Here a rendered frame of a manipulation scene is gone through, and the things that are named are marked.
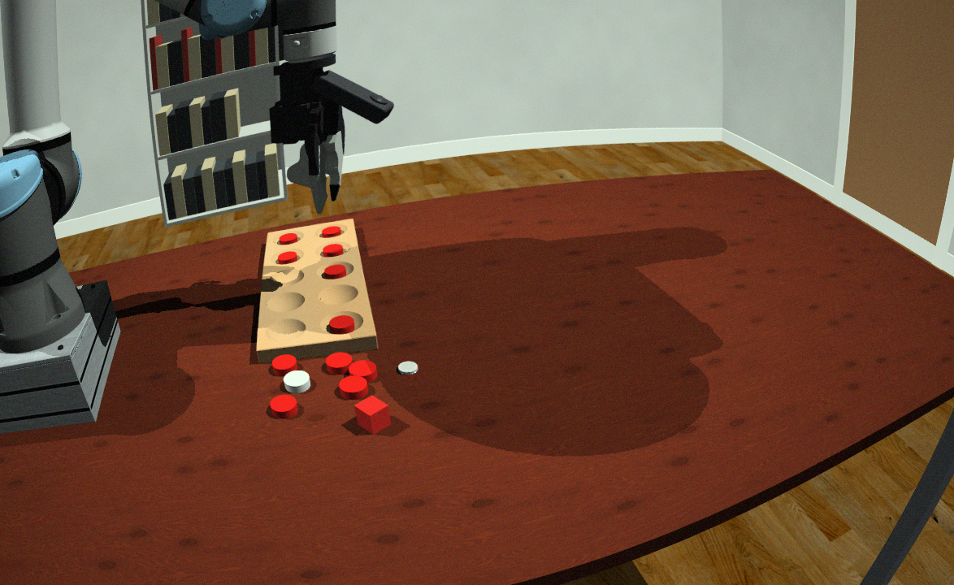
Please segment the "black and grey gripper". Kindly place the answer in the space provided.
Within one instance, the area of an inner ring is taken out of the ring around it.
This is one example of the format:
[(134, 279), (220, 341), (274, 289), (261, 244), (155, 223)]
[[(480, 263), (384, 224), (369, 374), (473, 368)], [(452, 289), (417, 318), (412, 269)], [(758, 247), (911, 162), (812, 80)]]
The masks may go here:
[(287, 178), (311, 188), (317, 214), (322, 214), (326, 202), (326, 175), (331, 176), (332, 202), (340, 189), (345, 123), (342, 106), (310, 90), (310, 86), (324, 67), (335, 63), (334, 54), (313, 62), (285, 62), (273, 67), (274, 76), (280, 75), (280, 101), (270, 108), (271, 143), (305, 141), (299, 162), (288, 168)]

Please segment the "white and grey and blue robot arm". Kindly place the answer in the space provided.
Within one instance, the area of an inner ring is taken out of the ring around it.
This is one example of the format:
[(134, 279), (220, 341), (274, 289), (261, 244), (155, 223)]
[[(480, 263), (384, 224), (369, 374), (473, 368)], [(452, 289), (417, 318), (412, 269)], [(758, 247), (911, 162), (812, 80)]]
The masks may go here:
[[(337, 50), (336, 0), (155, 2), (198, 22), (205, 40), (283, 24), (288, 63)], [(67, 336), (85, 316), (54, 232), (76, 200), (82, 164), (60, 116), (56, 0), (0, 0), (0, 7), (10, 125), (0, 157), (0, 349), (21, 354)], [(374, 124), (394, 110), (331, 70), (310, 90)]]

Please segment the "tan tray with round pockets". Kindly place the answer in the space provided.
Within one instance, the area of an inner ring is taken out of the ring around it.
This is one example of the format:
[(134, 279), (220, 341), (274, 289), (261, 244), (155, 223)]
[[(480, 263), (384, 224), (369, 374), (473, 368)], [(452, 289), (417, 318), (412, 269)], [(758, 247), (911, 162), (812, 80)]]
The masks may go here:
[[(332, 226), (340, 227), (342, 236), (323, 238), (323, 229)], [(287, 233), (297, 234), (297, 243), (280, 245)], [(321, 257), (323, 247), (332, 244), (342, 245), (343, 254)], [(279, 255), (290, 251), (297, 253), (297, 262), (279, 264)], [(326, 280), (324, 270), (332, 264), (344, 264), (346, 276)], [(355, 329), (335, 336), (329, 322), (340, 315), (352, 316)], [(368, 349), (378, 349), (378, 342), (353, 219), (268, 232), (259, 295), (259, 363), (281, 355), (302, 359)]]

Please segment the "red cube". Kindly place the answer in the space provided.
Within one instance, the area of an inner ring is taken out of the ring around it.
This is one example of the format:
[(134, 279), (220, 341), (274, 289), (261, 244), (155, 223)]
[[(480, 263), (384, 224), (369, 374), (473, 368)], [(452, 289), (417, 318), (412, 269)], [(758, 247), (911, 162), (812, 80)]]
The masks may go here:
[(375, 396), (367, 397), (354, 405), (354, 408), (358, 425), (373, 435), (391, 425), (388, 405)]

